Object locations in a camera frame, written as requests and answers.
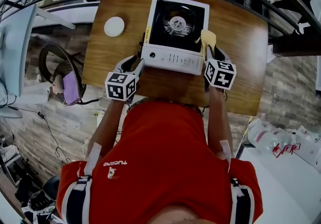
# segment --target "white cable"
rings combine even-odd
[[[86,157],[85,157],[85,146],[88,144],[89,139],[91,139],[91,137],[87,139],[86,143],[82,147],[82,155],[84,156],[84,160],[86,159]]]

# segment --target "wooden table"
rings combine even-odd
[[[194,0],[210,5],[209,30],[217,35],[217,46],[236,64],[237,75],[228,91],[227,110],[255,116],[263,89],[267,57],[267,23],[250,12],[222,0]],[[83,82],[104,87],[117,62],[135,55],[146,30],[151,0],[101,0],[87,47]],[[118,37],[104,33],[105,22],[119,16],[125,30]],[[208,104],[203,76],[145,68],[137,94],[172,101]]]

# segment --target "yellow cloth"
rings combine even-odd
[[[216,45],[216,35],[209,30],[203,29],[201,31],[201,36],[199,37],[198,40],[195,41],[195,43],[198,43],[200,40],[202,40],[202,55],[203,55],[203,60],[205,62],[206,50],[208,45],[212,47],[213,53],[214,53],[214,47]]]

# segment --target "chair leg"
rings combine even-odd
[[[87,101],[87,102],[83,102],[82,100],[80,100],[79,102],[77,102],[77,104],[86,105],[86,104],[90,104],[90,103],[96,102],[96,101],[99,101],[99,99],[95,99],[95,100],[91,100],[91,101]]]

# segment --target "white round lid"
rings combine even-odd
[[[110,37],[119,36],[125,28],[125,23],[120,17],[112,17],[105,23],[105,33]]]

